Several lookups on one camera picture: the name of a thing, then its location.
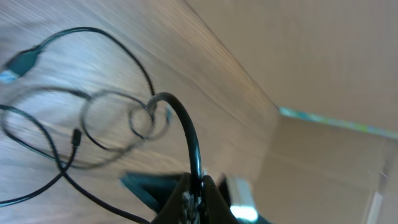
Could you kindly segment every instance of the teal object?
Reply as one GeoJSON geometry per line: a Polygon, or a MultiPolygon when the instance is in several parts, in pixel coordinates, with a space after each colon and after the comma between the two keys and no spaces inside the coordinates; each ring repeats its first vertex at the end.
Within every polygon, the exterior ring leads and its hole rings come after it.
{"type": "Polygon", "coordinates": [[[284,107],[279,108],[279,113],[283,116],[288,116],[291,118],[297,118],[297,119],[302,119],[305,121],[312,121],[312,122],[316,122],[316,123],[328,124],[328,125],[332,125],[332,126],[355,130],[355,131],[361,131],[364,133],[377,134],[377,135],[384,136],[387,138],[398,139],[398,133],[395,133],[393,131],[387,131],[387,130],[380,129],[380,128],[375,128],[372,126],[367,126],[364,124],[358,124],[358,123],[343,121],[343,120],[338,120],[338,119],[324,118],[324,117],[316,115],[316,114],[306,113],[303,111],[296,111],[296,110],[293,110],[290,108],[284,108],[284,107]]]}

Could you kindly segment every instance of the usb connector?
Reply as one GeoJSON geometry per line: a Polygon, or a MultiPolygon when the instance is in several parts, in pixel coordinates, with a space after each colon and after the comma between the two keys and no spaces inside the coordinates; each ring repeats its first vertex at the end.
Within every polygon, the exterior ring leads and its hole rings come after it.
{"type": "Polygon", "coordinates": [[[38,47],[34,47],[13,56],[0,70],[0,82],[11,83],[24,76],[36,64],[39,53],[38,47]]]}

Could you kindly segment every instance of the cable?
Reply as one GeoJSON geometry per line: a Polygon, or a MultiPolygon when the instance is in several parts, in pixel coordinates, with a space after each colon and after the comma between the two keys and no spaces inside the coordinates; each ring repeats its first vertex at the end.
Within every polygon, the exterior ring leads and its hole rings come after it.
{"type": "Polygon", "coordinates": [[[33,116],[15,108],[15,107],[0,105],[0,110],[5,111],[5,113],[3,113],[1,116],[1,119],[2,119],[1,126],[2,126],[3,132],[6,134],[6,136],[11,138],[15,142],[19,143],[20,145],[26,147],[27,149],[29,149],[33,152],[36,152],[36,153],[40,154],[41,156],[44,156],[48,159],[54,160],[57,164],[59,171],[60,171],[60,173],[57,176],[55,176],[49,183],[47,183],[40,189],[36,190],[35,192],[32,192],[31,194],[25,195],[23,197],[18,197],[18,198],[14,198],[11,200],[2,201],[2,202],[0,202],[0,207],[13,205],[16,203],[26,201],[33,197],[36,197],[39,194],[41,194],[42,192],[46,191],[48,188],[50,188],[61,177],[64,177],[80,193],[82,193],[84,196],[86,196],[87,198],[89,198],[94,203],[98,204],[99,206],[109,210],[110,212],[113,212],[117,215],[120,215],[124,218],[130,219],[137,223],[149,223],[147,220],[145,220],[141,217],[138,217],[138,216],[130,214],[128,212],[122,211],[118,208],[112,207],[111,205],[108,205],[107,203],[103,202],[102,200],[96,198],[94,195],[87,192],[84,188],[80,187],[67,174],[67,170],[70,167],[74,167],[77,169],[92,169],[92,168],[99,167],[99,166],[105,166],[106,164],[109,164],[110,162],[114,162],[115,160],[119,159],[125,153],[130,151],[132,148],[142,144],[145,140],[155,140],[155,139],[158,139],[159,137],[161,137],[166,132],[167,128],[169,127],[171,112],[168,108],[166,109],[166,112],[165,112],[166,122],[165,122],[164,128],[158,134],[154,134],[154,135],[150,136],[154,129],[154,123],[155,123],[154,113],[156,110],[157,103],[159,101],[166,101],[174,109],[179,120],[181,121],[181,124],[184,129],[184,133],[185,133],[185,136],[187,139],[188,150],[189,150],[190,166],[191,166],[191,173],[192,173],[192,179],[191,179],[192,192],[194,193],[195,198],[198,197],[200,195],[200,189],[201,189],[200,188],[200,186],[201,186],[200,150],[199,150],[198,138],[197,138],[197,135],[195,132],[195,128],[193,126],[193,123],[192,123],[187,111],[182,106],[181,102],[179,102],[178,99],[175,96],[171,95],[170,93],[155,94],[155,90],[154,90],[152,81],[150,80],[145,68],[142,66],[140,61],[138,61],[138,59],[122,43],[120,43],[118,40],[116,40],[112,35],[108,34],[107,32],[105,32],[101,29],[93,28],[93,27],[76,27],[76,28],[62,30],[60,32],[57,32],[56,34],[51,35],[50,37],[45,39],[41,44],[33,47],[32,49],[21,51],[16,56],[14,56],[12,59],[10,59],[4,66],[5,70],[0,73],[0,81],[9,82],[10,80],[12,81],[12,80],[15,80],[15,79],[25,75],[30,69],[32,69],[34,67],[37,57],[39,56],[39,54],[43,51],[43,49],[48,44],[52,43],[53,41],[57,40],[58,38],[60,38],[64,35],[71,34],[74,32],[96,32],[99,34],[103,34],[106,37],[110,38],[118,46],[120,46],[120,48],[122,48],[125,51],[125,53],[127,53],[128,56],[130,56],[130,58],[132,58],[133,61],[135,61],[136,64],[141,69],[142,73],[144,74],[144,76],[147,80],[152,98],[149,100],[148,104],[145,105],[142,101],[138,100],[135,97],[125,95],[123,93],[118,93],[116,91],[100,91],[98,93],[95,93],[93,96],[90,96],[89,94],[84,93],[79,90],[71,90],[71,89],[59,88],[59,87],[42,87],[42,88],[36,88],[33,90],[29,90],[27,93],[24,93],[9,102],[10,104],[20,102],[21,99],[25,98],[27,95],[32,96],[33,94],[36,94],[41,91],[59,91],[59,92],[64,92],[64,93],[70,93],[79,98],[83,98],[84,100],[86,100],[86,103],[83,106],[82,111],[80,113],[80,124],[81,124],[81,127],[83,128],[83,132],[87,135],[87,137],[93,143],[95,143],[100,148],[107,150],[107,151],[117,152],[117,154],[114,157],[112,157],[106,161],[103,161],[103,162],[100,162],[97,164],[89,164],[88,166],[76,166],[76,165],[72,164],[73,161],[75,160],[75,155],[76,155],[78,146],[80,145],[80,138],[81,138],[80,130],[75,129],[73,132],[72,142],[71,142],[73,147],[72,147],[72,153],[71,153],[71,156],[69,157],[69,160],[67,162],[61,161],[60,155],[58,154],[57,148],[55,147],[55,144],[54,144],[50,134],[48,133],[48,131],[44,128],[44,126],[42,124],[40,124],[33,116]],[[148,115],[150,116],[150,120],[151,120],[151,127],[148,130],[148,132],[145,133],[145,135],[142,135],[134,129],[134,126],[132,124],[132,118],[133,118],[133,114],[134,114],[133,110],[130,109],[128,111],[129,127],[135,135],[140,137],[141,140],[139,142],[132,143],[125,148],[110,149],[110,148],[102,146],[88,132],[88,130],[86,128],[85,118],[86,118],[87,111],[88,111],[90,105],[95,100],[97,100],[99,97],[102,97],[102,96],[105,96],[108,94],[116,94],[116,95],[119,95],[119,96],[122,96],[125,98],[129,98],[130,100],[133,100],[135,102],[138,102],[142,106],[142,108],[148,112],[148,115]],[[12,134],[8,130],[7,124],[6,124],[6,115],[7,115],[8,111],[11,113],[17,113],[17,114],[23,116],[24,118],[28,119],[28,121],[30,121],[31,123],[33,123],[45,136],[45,138],[52,150],[53,155],[50,155],[50,154],[46,153],[44,150],[38,149],[38,148],[30,145],[29,143],[21,140],[20,138],[18,138],[14,134],[12,134]]]}

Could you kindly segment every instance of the wire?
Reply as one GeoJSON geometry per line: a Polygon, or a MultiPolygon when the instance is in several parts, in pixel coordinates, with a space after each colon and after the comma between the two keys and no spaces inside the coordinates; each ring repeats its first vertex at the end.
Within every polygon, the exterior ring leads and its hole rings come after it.
{"type": "MultiPolygon", "coordinates": [[[[166,109],[165,112],[165,117],[166,117],[166,122],[165,122],[165,126],[163,127],[163,129],[158,133],[158,134],[152,134],[153,130],[154,130],[154,124],[155,124],[155,110],[157,107],[157,103],[159,101],[166,101],[176,112],[179,120],[181,121],[181,124],[183,126],[184,132],[185,132],[185,136],[187,139],[187,144],[188,144],[188,150],[189,150],[189,157],[190,157],[190,166],[191,166],[191,173],[192,173],[192,179],[191,179],[191,184],[192,184],[192,191],[195,194],[195,196],[199,196],[200,195],[200,186],[201,186],[201,159],[200,159],[200,150],[199,150],[199,144],[198,144],[198,138],[195,132],[195,128],[193,126],[193,123],[187,113],[187,111],[185,110],[185,108],[182,106],[181,102],[178,101],[178,99],[173,96],[170,93],[159,93],[159,94],[155,94],[155,90],[152,84],[152,81],[150,80],[145,68],[142,66],[142,64],[140,63],[140,61],[138,61],[138,59],[122,44],[120,43],[118,40],[116,40],[112,35],[108,34],[107,32],[101,30],[101,29],[97,29],[97,28],[93,28],[93,27],[76,27],[76,28],[72,28],[72,29],[67,29],[67,30],[62,30],[60,32],[57,32],[54,35],[51,35],[50,37],[48,37],[47,39],[45,39],[41,44],[39,44],[38,46],[34,47],[33,49],[31,49],[30,51],[35,51],[36,53],[40,53],[41,51],[43,51],[43,49],[49,44],[52,43],[53,41],[57,40],[58,38],[67,35],[67,34],[71,34],[74,32],[96,32],[99,34],[103,34],[106,37],[110,38],[113,42],[115,42],[118,46],[120,46],[120,48],[122,48],[125,53],[128,54],[128,56],[130,56],[133,61],[135,61],[137,63],[137,65],[139,66],[139,68],[141,69],[142,73],[144,74],[148,86],[149,86],[149,90],[150,93],[152,95],[152,98],[149,100],[148,104],[145,105],[142,101],[138,100],[137,98],[133,97],[133,96],[129,96],[126,95],[124,93],[119,93],[116,91],[100,91],[97,92],[95,94],[93,94],[92,96],[80,91],[80,90],[72,90],[72,89],[68,89],[68,88],[60,88],[60,87],[41,87],[41,88],[35,88],[33,90],[29,90],[21,95],[19,95],[18,97],[12,99],[9,104],[16,104],[18,102],[20,102],[21,100],[23,100],[24,98],[26,98],[26,96],[32,96],[34,94],[40,93],[42,91],[59,91],[59,92],[63,92],[63,93],[70,93],[72,95],[75,95],[79,98],[83,98],[84,100],[86,100],[86,103],[84,104],[81,113],[80,113],[80,124],[81,127],[83,129],[83,132],[87,135],[87,137],[97,146],[99,146],[100,148],[106,150],[106,151],[114,151],[117,152],[117,154],[115,156],[113,156],[110,159],[107,159],[103,162],[99,162],[96,164],[88,164],[86,166],[77,166],[72,164],[73,161],[75,160],[75,155],[76,155],[76,151],[78,149],[78,146],[80,144],[80,136],[81,136],[81,132],[78,129],[75,129],[73,132],[73,136],[72,136],[72,153],[71,156],[69,157],[69,160],[67,160],[67,162],[62,161],[60,159],[60,155],[58,154],[57,148],[55,147],[55,144],[49,134],[49,132],[44,128],[44,126],[42,124],[40,124],[33,116],[23,112],[22,110],[19,110],[13,106],[6,106],[6,105],[0,105],[0,110],[4,110],[5,113],[2,114],[1,119],[1,126],[2,126],[2,131],[6,134],[6,136],[8,136],[9,138],[11,138],[12,140],[14,140],[15,142],[19,143],[20,145],[26,147],[27,149],[36,152],[38,154],[40,154],[41,156],[44,156],[48,159],[52,159],[56,162],[57,167],[60,171],[60,173],[55,176],[49,183],[47,183],[46,185],[44,185],[43,187],[41,187],[40,189],[36,190],[35,192],[32,192],[28,195],[22,196],[22,197],[18,197],[18,198],[14,198],[14,199],[10,199],[10,200],[6,200],[6,201],[2,201],[0,202],[0,207],[4,207],[4,206],[8,206],[8,205],[14,205],[16,203],[20,203],[23,201],[26,201],[28,199],[31,199],[33,197],[36,197],[38,195],[40,195],[42,192],[46,191],[48,188],[50,188],[51,186],[53,186],[54,183],[56,183],[56,181],[58,181],[61,177],[64,177],[75,189],[77,189],[80,193],[82,193],[84,196],[86,196],[87,198],[89,198],[90,200],[92,200],[94,203],[98,204],[99,206],[109,210],[110,212],[113,212],[117,215],[120,215],[124,218],[130,219],[132,221],[135,221],[137,223],[149,223],[147,220],[138,217],[136,215],[130,214],[128,212],[122,211],[118,208],[112,207],[111,205],[105,203],[104,201],[96,198],[94,195],[90,194],[89,192],[87,192],[84,188],[80,187],[68,174],[67,174],[67,170],[72,167],[72,168],[77,168],[77,169],[93,169],[96,167],[100,167],[100,166],[105,166],[106,164],[109,164],[110,162],[114,162],[117,159],[121,158],[123,155],[125,155],[125,153],[129,152],[132,148],[142,144],[145,140],[155,140],[160,138],[168,129],[169,124],[170,124],[170,117],[171,117],[171,112],[169,110],[169,108],[166,109]],[[150,116],[150,120],[151,120],[151,126],[150,129],[148,130],[148,132],[146,132],[144,135],[138,133],[135,129],[134,126],[132,124],[132,119],[133,119],[133,110],[130,109],[128,111],[128,118],[129,118],[129,127],[131,129],[131,131],[137,135],[138,137],[140,137],[140,141],[139,142],[135,142],[132,143],[130,145],[128,145],[125,148],[107,148],[104,147],[102,144],[100,144],[87,130],[86,128],[86,122],[85,122],[85,118],[87,117],[87,112],[88,109],[90,107],[90,105],[97,100],[100,97],[109,95],[109,94],[114,94],[114,95],[119,95],[125,98],[128,98],[132,101],[138,102],[141,107],[147,111],[148,115],[150,116]],[[33,123],[40,131],[41,133],[45,136],[53,155],[50,155],[49,153],[46,153],[45,150],[43,149],[38,149],[32,145],[30,145],[29,143],[21,140],[20,138],[18,138],[16,135],[12,134],[10,132],[10,130],[8,129],[7,123],[6,123],[6,118],[7,118],[7,114],[8,112],[11,113],[17,113],[21,116],[23,116],[24,118],[28,119],[28,121],[30,121],[31,123],[33,123]]],[[[18,65],[17,63],[20,63],[23,60],[15,60],[15,64],[14,65],[18,65]]]]}

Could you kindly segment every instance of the black cable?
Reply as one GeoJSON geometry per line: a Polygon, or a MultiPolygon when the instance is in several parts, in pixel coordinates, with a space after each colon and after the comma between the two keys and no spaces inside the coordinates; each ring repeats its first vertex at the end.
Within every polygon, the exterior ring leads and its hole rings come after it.
{"type": "MultiPolygon", "coordinates": [[[[132,221],[138,222],[138,223],[149,223],[147,220],[144,220],[141,217],[138,217],[136,215],[130,214],[128,212],[122,211],[118,208],[112,207],[110,205],[108,205],[107,203],[103,202],[102,200],[96,198],[94,195],[90,194],[89,192],[87,192],[85,189],[83,189],[82,187],[80,187],[68,174],[67,174],[67,170],[70,167],[76,167],[76,168],[80,168],[80,169],[90,169],[90,168],[94,168],[94,167],[99,167],[99,166],[103,166],[105,164],[108,164],[109,162],[113,162],[117,159],[119,159],[120,157],[122,157],[125,153],[127,153],[128,151],[130,151],[133,147],[137,146],[138,143],[135,144],[130,144],[127,148],[125,149],[108,149],[104,146],[102,146],[100,143],[98,143],[87,131],[86,125],[85,125],[85,117],[86,117],[86,113],[88,111],[89,106],[91,105],[91,103],[104,95],[107,94],[117,94],[119,96],[123,96],[126,98],[129,98],[133,101],[138,102],[142,108],[144,108],[151,119],[151,127],[149,130],[149,134],[152,133],[153,128],[154,128],[154,122],[155,122],[155,116],[154,116],[154,112],[156,110],[156,105],[157,102],[159,101],[166,101],[176,112],[178,118],[181,121],[181,124],[183,126],[184,132],[185,132],[185,136],[187,138],[187,144],[188,144],[188,150],[189,150],[189,157],[190,157],[190,165],[191,165],[191,173],[192,173],[192,179],[191,179],[191,183],[192,183],[192,191],[195,194],[195,196],[199,196],[200,195],[200,186],[201,186],[201,160],[200,160],[200,150],[199,150],[199,144],[198,144],[198,139],[197,139],[197,135],[195,132],[195,128],[193,127],[193,123],[187,113],[187,111],[185,110],[185,108],[182,106],[181,102],[178,101],[178,99],[171,95],[170,93],[159,93],[157,95],[155,95],[155,91],[153,88],[153,84],[152,81],[150,80],[145,68],[142,66],[142,64],[140,63],[140,61],[138,61],[138,59],[122,44],[120,43],[118,40],[116,40],[112,35],[108,34],[107,32],[101,30],[101,29],[97,29],[97,28],[93,28],[93,27],[76,27],[76,28],[72,28],[72,29],[67,29],[67,30],[63,30],[60,32],[57,32],[56,34],[50,36],[49,38],[45,39],[40,45],[34,47],[33,49],[29,49],[29,50],[25,50],[22,52],[19,52],[14,58],[12,58],[10,61],[8,61],[8,63],[6,64],[5,68],[7,69],[7,74],[14,74],[16,77],[21,77],[23,76],[25,73],[27,73],[34,65],[35,62],[37,60],[37,56],[39,55],[39,53],[41,53],[41,51],[43,51],[43,49],[51,42],[55,41],[56,39],[67,35],[67,34],[71,34],[74,32],[96,32],[99,34],[103,34],[105,36],[107,36],[108,38],[110,38],[112,41],[114,41],[116,44],[118,44],[120,46],[120,48],[122,48],[125,53],[128,54],[128,56],[130,56],[133,61],[135,61],[137,63],[137,65],[139,66],[139,68],[141,69],[142,73],[144,74],[147,82],[148,82],[148,86],[150,89],[150,93],[153,96],[149,102],[148,105],[145,105],[143,102],[141,102],[140,100],[122,94],[122,93],[118,93],[115,91],[102,91],[99,93],[94,94],[93,96],[90,96],[82,91],[78,91],[78,90],[69,90],[66,88],[47,88],[46,90],[52,90],[52,91],[63,91],[63,92],[67,92],[67,93],[71,93],[77,97],[80,98],[84,98],[86,100],[86,104],[84,105],[81,114],[80,114],[80,121],[81,121],[81,126],[83,128],[84,133],[88,136],[88,138],[95,143],[97,146],[99,146],[102,149],[105,149],[107,151],[116,151],[118,152],[118,154],[116,154],[114,157],[112,157],[111,159],[101,162],[99,164],[90,164],[89,166],[86,167],[80,167],[80,166],[74,166],[72,165],[72,162],[75,158],[75,154],[76,154],[76,150],[78,145],[80,144],[80,135],[81,132],[79,130],[75,130],[73,133],[73,139],[72,139],[72,144],[73,144],[73,149],[72,149],[72,154],[68,160],[68,162],[65,161],[61,161],[60,156],[57,152],[57,148],[55,147],[55,144],[52,140],[52,138],[50,137],[50,134],[48,133],[48,131],[35,119],[33,118],[31,115],[17,109],[11,106],[6,106],[6,105],[0,105],[0,110],[4,110],[5,112],[7,111],[11,111],[13,113],[17,113],[25,118],[27,118],[30,122],[32,122],[35,126],[37,126],[40,131],[43,133],[43,135],[45,136],[47,142],[49,143],[49,146],[53,152],[53,155],[47,154],[46,152],[44,152],[44,150],[41,149],[37,149],[34,146],[31,146],[30,144],[28,144],[27,142],[19,139],[18,137],[16,137],[15,135],[13,135],[7,128],[6,122],[5,122],[5,117],[6,117],[6,113],[3,113],[2,118],[2,130],[3,132],[10,137],[11,139],[13,139],[15,142],[21,144],[22,146],[28,148],[31,151],[34,151],[36,153],[39,153],[42,156],[45,156],[49,159],[53,159],[55,160],[57,167],[60,171],[59,175],[57,175],[54,179],[52,179],[48,184],[44,185],[42,188],[40,188],[39,190],[36,190],[35,192],[32,192],[31,194],[28,194],[26,196],[23,197],[19,197],[19,198],[15,198],[15,199],[11,199],[11,200],[6,200],[3,202],[0,202],[0,207],[3,206],[8,206],[11,204],[15,204],[15,203],[19,203],[19,202],[23,202],[25,200],[28,200],[30,198],[33,198],[39,194],[41,194],[42,192],[44,192],[45,190],[47,190],[49,187],[51,187],[54,183],[56,183],[56,181],[61,178],[64,177],[72,186],[74,186],[74,188],[76,188],[80,193],[82,193],[84,196],[88,197],[90,200],[92,200],[94,203],[97,203],[99,206],[109,210],[110,212],[113,212],[117,215],[120,215],[124,218],[130,219],[132,221]]],[[[11,103],[15,103],[18,100],[20,100],[19,98],[17,98],[16,100],[13,100],[11,103]]],[[[135,129],[134,126],[132,125],[132,116],[133,116],[133,111],[129,110],[128,111],[128,116],[129,116],[129,127],[131,129],[131,131],[136,134],[137,136],[139,136],[141,138],[140,143],[142,143],[144,140],[148,139],[148,140],[153,140],[153,139],[157,139],[159,138],[160,135],[162,135],[163,133],[165,133],[165,130],[168,128],[169,126],[169,118],[171,116],[171,113],[169,110],[166,110],[166,124],[165,127],[163,128],[163,130],[161,130],[160,133],[155,134],[154,136],[143,136],[141,134],[139,134],[135,129]]]]}

